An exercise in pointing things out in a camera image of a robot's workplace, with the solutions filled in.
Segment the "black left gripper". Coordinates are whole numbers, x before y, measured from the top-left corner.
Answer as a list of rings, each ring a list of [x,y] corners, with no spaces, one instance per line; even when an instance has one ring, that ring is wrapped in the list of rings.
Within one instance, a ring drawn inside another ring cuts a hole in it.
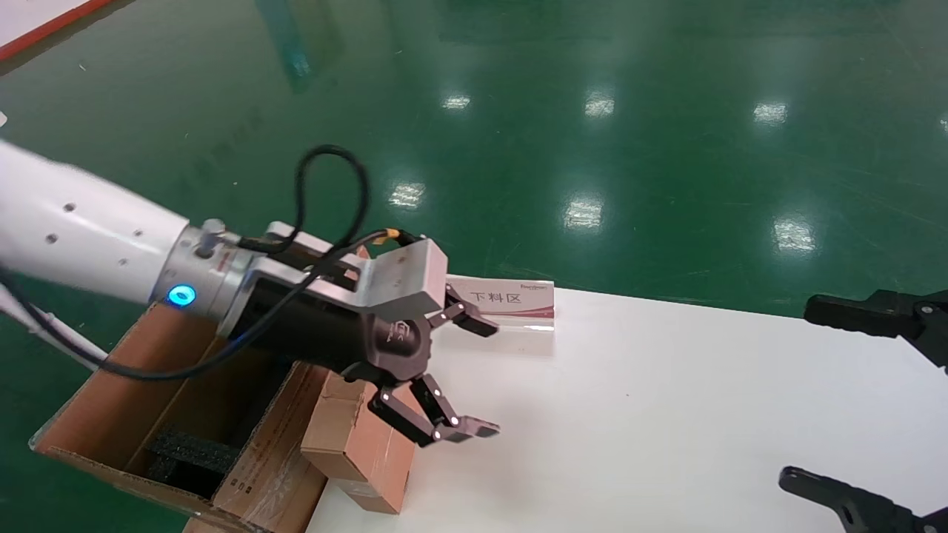
[[[237,294],[230,305],[231,340],[250,331],[275,310],[275,318],[250,341],[251,348],[328,369],[349,381],[376,386],[410,381],[407,388],[422,409],[420,414],[397,398],[392,387],[377,390],[368,409],[420,448],[439,442],[460,444],[474,438],[494,438],[500,433],[500,426],[494,423],[458,415],[437,381],[423,375],[429,367],[431,328],[452,323],[482,338],[498,333],[498,324],[485,318],[453,286],[446,286],[443,309],[428,317],[427,322],[423,318],[386,321],[311,294],[300,294],[282,304],[290,291],[287,284],[254,282]]]

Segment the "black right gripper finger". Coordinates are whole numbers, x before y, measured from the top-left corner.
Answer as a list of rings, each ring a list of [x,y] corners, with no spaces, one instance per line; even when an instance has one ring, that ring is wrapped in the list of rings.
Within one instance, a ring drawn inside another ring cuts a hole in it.
[[[918,516],[879,494],[796,466],[785,466],[781,470],[779,486],[785,492],[832,510],[847,532],[947,531],[946,507]]]
[[[810,324],[882,338],[904,338],[934,367],[947,368],[947,291],[911,295],[877,290],[866,300],[813,295],[805,306]]]

